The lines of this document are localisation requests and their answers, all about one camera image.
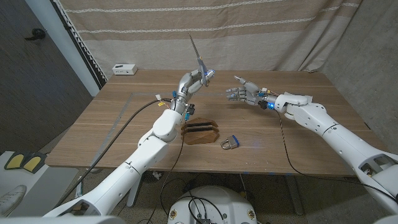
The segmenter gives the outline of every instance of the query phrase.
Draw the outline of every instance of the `padlock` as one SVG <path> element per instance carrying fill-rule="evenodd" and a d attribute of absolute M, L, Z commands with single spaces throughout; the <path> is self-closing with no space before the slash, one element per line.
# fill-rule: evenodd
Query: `padlock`
<path fill-rule="evenodd" d="M 234 149 L 236 147 L 239 147 L 239 141 L 236 139 L 236 137 L 234 135 L 226 138 L 225 141 L 221 142 L 221 147 L 223 149 Z"/>

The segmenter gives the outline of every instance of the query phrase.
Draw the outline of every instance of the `gray wall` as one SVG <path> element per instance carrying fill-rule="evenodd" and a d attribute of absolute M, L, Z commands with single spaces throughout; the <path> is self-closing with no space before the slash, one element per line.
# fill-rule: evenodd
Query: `gray wall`
<path fill-rule="evenodd" d="M 363 0 L 320 71 L 398 154 L 398 1 Z"/>

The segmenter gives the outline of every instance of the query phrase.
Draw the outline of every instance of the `blue light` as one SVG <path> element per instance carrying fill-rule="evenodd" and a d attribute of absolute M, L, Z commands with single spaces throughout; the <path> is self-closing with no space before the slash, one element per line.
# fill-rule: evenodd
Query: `blue light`
<path fill-rule="evenodd" d="M 267 108 L 268 108 L 268 109 L 273 110 L 274 107 L 275 107 L 275 104 L 274 104 L 274 103 L 267 103 Z"/>

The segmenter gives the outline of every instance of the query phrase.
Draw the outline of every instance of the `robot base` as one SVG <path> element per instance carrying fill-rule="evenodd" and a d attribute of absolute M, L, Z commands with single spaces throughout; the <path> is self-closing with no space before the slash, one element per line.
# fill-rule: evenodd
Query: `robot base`
<path fill-rule="evenodd" d="M 194 216 L 197 217 L 199 220 L 202 220 L 203 224 L 257 223 L 253 206 L 244 197 L 240 196 L 240 194 L 231 189 L 227 189 L 226 187 L 221 186 L 207 185 L 197 187 L 191 190 L 191 194 L 193 197 L 205 198 L 211 201 L 214 205 L 217 206 L 217 208 L 221 212 L 221 215 L 224 217 L 224 220 L 222 220 L 217 209 L 209 202 L 202 200 L 206 208 L 207 218 L 205 218 L 205 209 L 203 208 L 203 204 L 200 202 L 199 199 L 195 199 L 201 215 L 199 215 L 198 209 L 193 202 L 191 202 L 190 208 Z M 180 200 L 178 200 L 170 209 L 169 219 L 167 222 L 168 224 L 196 224 L 195 219 L 191 216 L 191 213 L 188 209 L 188 204 L 191 199 L 192 198 L 189 192 L 180 197 Z"/>

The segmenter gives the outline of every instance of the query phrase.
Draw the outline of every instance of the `table leg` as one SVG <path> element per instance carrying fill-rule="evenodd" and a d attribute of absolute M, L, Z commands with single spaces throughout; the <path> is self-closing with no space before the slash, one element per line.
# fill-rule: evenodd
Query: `table leg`
<path fill-rule="evenodd" d="M 290 192 L 290 197 L 292 198 L 292 203 L 294 207 L 294 212 L 296 215 L 303 215 L 304 209 L 303 205 L 301 204 L 299 188 L 297 187 L 297 182 L 294 176 L 285 176 L 287 188 Z"/>
<path fill-rule="evenodd" d="M 130 188 L 130 193 L 129 193 L 129 197 L 127 199 L 127 206 L 128 207 L 132 207 L 134 205 L 134 202 L 136 200 L 137 194 L 138 194 L 138 189 L 139 189 L 139 185 L 141 183 L 140 181 L 137 181 L 131 188 Z"/>

